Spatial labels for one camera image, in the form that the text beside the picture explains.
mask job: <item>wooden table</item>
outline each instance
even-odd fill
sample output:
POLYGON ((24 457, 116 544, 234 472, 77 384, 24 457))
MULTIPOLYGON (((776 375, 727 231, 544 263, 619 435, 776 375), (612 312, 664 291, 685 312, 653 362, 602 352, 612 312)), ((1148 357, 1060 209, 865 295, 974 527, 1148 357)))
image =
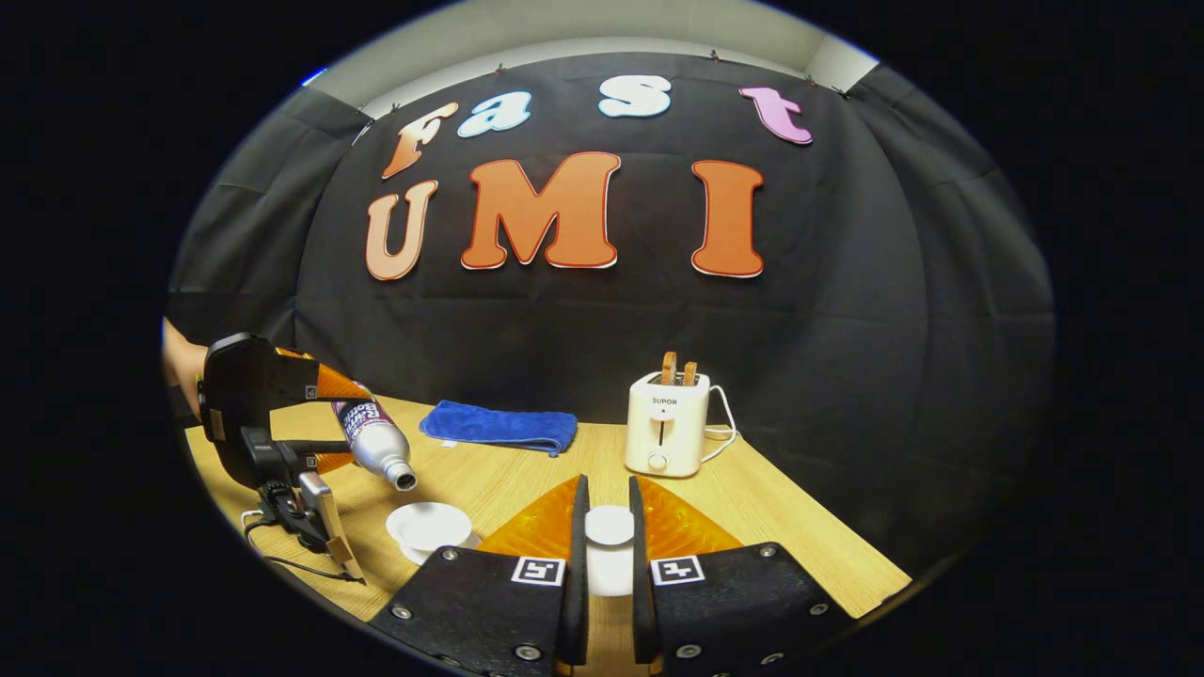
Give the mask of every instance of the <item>wooden table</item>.
MULTIPOLYGON (((442 441, 418 431, 433 407, 379 398, 411 443, 411 465, 418 487, 400 493, 384 479, 354 465, 324 475, 367 585, 331 581, 293 570, 315 591, 352 616, 368 620, 418 571, 385 532, 385 518, 418 501, 454 505, 472 518, 473 531, 489 536, 518 511, 553 487, 577 476, 589 477, 590 501, 627 505, 622 464, 625 426, 583 423, 572 446, 559 458, 542 452, 442 441)), ((272 412, 277 440, 342 440, 329 404, 312 402, 272 412)), ((255 510, 255 491, 225 473, 217 449, 200 426, 187 430, 197 470, 222 512, 237 525, 240 514, 255 510)), ((707 441, 707 451, 721 441, 707 441)), ((785 546, 854 618, 861 618, 911 579, 881 553, 804 493, 744 440, 738 438, 694 477, 655 478, 744 544, 777 541, 785 546)), ((306 551, 281 528, 253 531, 264 554, 282 557, 324 571, 332 560, 306 551)), ((645 677, 648 666, 633 661, 631 597, 590 597, 589 664, 580 677, 645 677)))

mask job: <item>human hand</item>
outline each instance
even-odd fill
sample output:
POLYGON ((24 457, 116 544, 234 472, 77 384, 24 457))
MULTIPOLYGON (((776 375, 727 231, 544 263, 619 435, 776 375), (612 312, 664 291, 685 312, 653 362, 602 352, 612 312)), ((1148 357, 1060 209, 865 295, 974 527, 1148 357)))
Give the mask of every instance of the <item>human hand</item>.
POLYGON ((189 408, 196 420, 201 419, 201 405, 196 389, 197 377, 205 373, 205 357, 208 348, 188 342, 167 318, 163 320, 163 371, 167 385, 184 393, 189 408))

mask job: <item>orange letter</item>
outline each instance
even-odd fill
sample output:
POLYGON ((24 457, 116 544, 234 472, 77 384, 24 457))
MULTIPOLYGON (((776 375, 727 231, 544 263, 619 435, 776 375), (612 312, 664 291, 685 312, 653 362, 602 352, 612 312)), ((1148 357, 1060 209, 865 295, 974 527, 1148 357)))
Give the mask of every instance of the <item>orange letter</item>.
POLYGON ((423 248, 423 225, 426 222, 426 200, 439 184, 437 181, 424 181, 406 192, 409 204, 409 216, 406 218, 406 240, 401 251, 389 253, 389 214, 397 205, 397 194, 385 195, 368 205, 368 241, 364 259, 368 272, 377 279, 397 279, 403 277, 418 263, 418 253, 423 248))
POLYGON ((606 239, 606 199, 610 175, 619 164, 619 157, 609 153, 569 155, 538 194, 514 160, 485 163, 472 170, 468 177, 477 184, 477 216, 472 243, 460 263, 470 270, 506 263, 506 249, 497 245, 500 219, 523 265, 535 259, 554 220, 556 240, 544 253, 548 263, 556 267, 614 265, 619 252, 606 239))
POLYGON ((707 234, 690 258, 698 272, 756 277, 765 264, 752 251, 752 190, 765 183, 752 167, 720 160, 694 164, 707 187, 707 234))
POLYGON ((393 161, 389 163, 388 167, 385 167, 380 178, 389 178, 399 171, 417 163, 418 158, 423 154, 423 152, 418 149, 418 145, 430 143, 431 140, 435 139, 435 135, 439 131, 439 118, 445 118, 452 113, 455 113, 459 108, 460 104, 452 101, 442 108, 432 113, 426 113, 425 116, 401 128, 401 131, 397 133, 397 136, 401 139, 397 140, 397 149, 393 152, 393 161))

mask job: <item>aluminum bottle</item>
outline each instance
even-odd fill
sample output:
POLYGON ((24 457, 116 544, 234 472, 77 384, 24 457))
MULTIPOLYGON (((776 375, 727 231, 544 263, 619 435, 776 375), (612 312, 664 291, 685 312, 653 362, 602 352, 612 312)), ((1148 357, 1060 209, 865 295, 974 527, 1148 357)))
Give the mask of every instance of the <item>aluminum bottle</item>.
POLYGON ((409 467, 409 440, 384 412, 376 396, 371 402, 331 402, 355 461, 389 481, 399 491, 418 485, 409 467))

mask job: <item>white cup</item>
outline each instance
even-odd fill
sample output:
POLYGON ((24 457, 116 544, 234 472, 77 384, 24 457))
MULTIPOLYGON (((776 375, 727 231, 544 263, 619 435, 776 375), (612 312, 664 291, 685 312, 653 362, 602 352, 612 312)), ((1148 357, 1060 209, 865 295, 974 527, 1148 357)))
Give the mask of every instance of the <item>white cup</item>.
POLYGON ((627 506, 598 506, 585 513, 589 591, 600 597, 631 594, 636 520, 627 506))
POLYGON ((448 504, 401 506, 389 514, 384 528, 397 541, 401 554, 419 566, 443 546, 476 548, 480 544, 480 537, 472 532, 467 513, 448 504))

